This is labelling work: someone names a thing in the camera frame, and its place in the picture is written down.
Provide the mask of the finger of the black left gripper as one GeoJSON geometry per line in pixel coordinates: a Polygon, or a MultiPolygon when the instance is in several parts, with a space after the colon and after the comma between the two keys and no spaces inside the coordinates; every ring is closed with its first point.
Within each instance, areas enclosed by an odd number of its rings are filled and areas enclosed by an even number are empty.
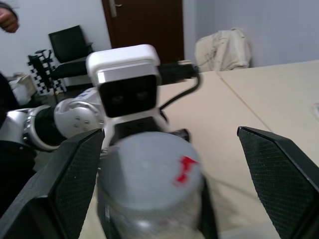
{"type": "Polygon", "coordinates": [[[110,216],[110,205],[105,199],[105,193],[102,187],[102,160],[106,158],[108,150],[102,148],[100,153],[100,162],[97,174],[97,214],[103,228],[106,239],[120,239],[119,232],[110,216]]]}
{"type": "Polygon", "coordinates": [[[200,190],[200,202],[200,216],[197,228],[205,239],[218,239],[216,218],[206,178],[203,178],[203,186],[200,190]]]}

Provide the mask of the dark brown door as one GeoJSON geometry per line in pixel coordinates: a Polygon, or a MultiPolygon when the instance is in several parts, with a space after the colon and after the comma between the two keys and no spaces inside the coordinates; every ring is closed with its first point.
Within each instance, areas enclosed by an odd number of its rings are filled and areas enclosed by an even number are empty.
{"type": "Polygon", "coordinates": [[[182,0],[101,0],[112,48],[152,45],[161,63],[184,59],[182,0]]]}

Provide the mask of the pale clutter pile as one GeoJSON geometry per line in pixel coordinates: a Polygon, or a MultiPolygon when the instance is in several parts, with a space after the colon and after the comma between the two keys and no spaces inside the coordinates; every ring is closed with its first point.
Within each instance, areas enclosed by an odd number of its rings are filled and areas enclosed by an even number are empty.
{"type": "Polygon", "coordinates": [[[26,105],[37,92],[30,74],[16,75],[8,79],[9,85],[20,106],[26,105]]]}

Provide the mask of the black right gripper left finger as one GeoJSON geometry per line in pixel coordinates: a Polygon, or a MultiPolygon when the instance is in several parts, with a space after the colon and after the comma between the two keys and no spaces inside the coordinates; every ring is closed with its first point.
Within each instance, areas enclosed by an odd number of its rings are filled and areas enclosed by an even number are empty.
{"type": "Polygon", "coordinates": [[[78,239],[93,195],[104,134],[64,141],[0,218],[0,239],[78,239]]]}

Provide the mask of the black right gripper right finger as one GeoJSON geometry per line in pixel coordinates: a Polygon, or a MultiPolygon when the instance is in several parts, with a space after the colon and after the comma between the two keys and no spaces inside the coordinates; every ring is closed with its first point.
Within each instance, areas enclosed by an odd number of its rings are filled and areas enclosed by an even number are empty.
{"type": "Polygon", "coordinates": [[[281,239],[319,239],[319,167],[290,139],[240,126],[258,198],[281,239]]]}

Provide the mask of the black white checkerboard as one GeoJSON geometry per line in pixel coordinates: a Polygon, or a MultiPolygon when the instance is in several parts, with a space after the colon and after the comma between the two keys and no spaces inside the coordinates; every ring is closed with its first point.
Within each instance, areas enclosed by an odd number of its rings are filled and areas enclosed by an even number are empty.
{"type": "Polygon", "coordinates": [[[27,59],[33,82],[40,96],[56,96],[66,92],[63,81],[51,77],[56,69],[52,50],[38,50],[33,55],[28,55],[27,59]]]}

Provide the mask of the black office chair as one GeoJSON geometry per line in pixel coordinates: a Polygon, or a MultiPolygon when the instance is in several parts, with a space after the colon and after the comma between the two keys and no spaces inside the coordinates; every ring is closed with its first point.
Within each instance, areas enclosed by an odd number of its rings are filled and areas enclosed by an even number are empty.
{"type": "Polygon", "coordinates": [[[54,80],[87,75],[86,58],[94,52],[80,25],[48,35],[59,65],[51,73],[54,80]]]}

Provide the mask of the person's bare hand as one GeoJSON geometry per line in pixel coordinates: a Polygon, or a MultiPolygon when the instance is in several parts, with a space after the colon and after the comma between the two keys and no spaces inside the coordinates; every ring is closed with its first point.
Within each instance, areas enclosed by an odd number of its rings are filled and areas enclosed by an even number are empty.
{"type": "Polygon", "coordinates": [[[17,16],[7,8],[0,8],[0,28],[7,33],[15,33],[19,29],[17,16]]]}

